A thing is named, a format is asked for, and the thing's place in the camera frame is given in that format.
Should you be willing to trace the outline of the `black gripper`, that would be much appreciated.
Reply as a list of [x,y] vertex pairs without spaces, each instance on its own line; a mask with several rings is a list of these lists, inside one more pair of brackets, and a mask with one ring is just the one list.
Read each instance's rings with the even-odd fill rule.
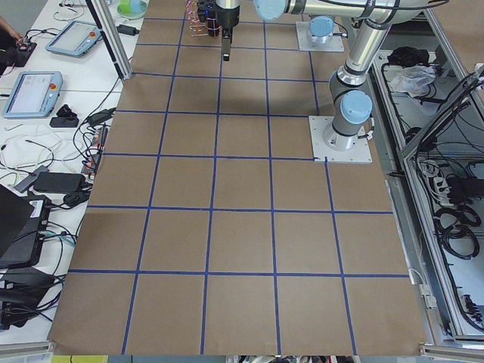
[[240,0],[216,0],[216,19],[222,26],[222,60],[230,61],[233,28],[239,23]]

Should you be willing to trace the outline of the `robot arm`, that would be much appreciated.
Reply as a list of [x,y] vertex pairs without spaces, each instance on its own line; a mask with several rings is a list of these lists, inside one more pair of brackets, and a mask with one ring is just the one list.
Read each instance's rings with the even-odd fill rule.
[[282,14],[350,17],[361,21],[351,50],[330,81],[330,93],[338,103],[344,93],[360,90],[368,70],[392,25],[413,19],[421,11],[445,5],[446,1],[254,1],[263,20]]
[[[303,14],[306,11],[307,1],[253,1],[256,13],[265,21],[273,21],[283,14]],[[206,10],[202,9],[201,2],[198,3],[198,17],[202,21],[202,16],[214,19],[215,25],[222,32],[222,59],[230,61],[231,43],[233,29],[239,23],[240,1],[212,1],[206,3]],[[302,50],[327,49],[326,43],[332,44],[334,36],[347,36],[347,31],[343,33],[334,32],[334,16],[321,12],[310,14],[309,22],[298,22],[298,30],[306,31],[306,40],[302,36],[298,38],[302,41]]]

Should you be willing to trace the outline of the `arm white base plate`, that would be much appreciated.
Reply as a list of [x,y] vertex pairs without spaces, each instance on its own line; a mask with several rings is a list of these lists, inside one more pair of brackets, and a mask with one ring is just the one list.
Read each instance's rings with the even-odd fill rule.
[[333,129],[332,116],[310,116],[309,131],[316,163],[371,164],[372,157],[365,128],[353,136],[342,136]]
[[296,35],[300,51],[344,52],[341,35],[332,33],[325,37],[313,36],[309,30],[309,22],[297,22]]

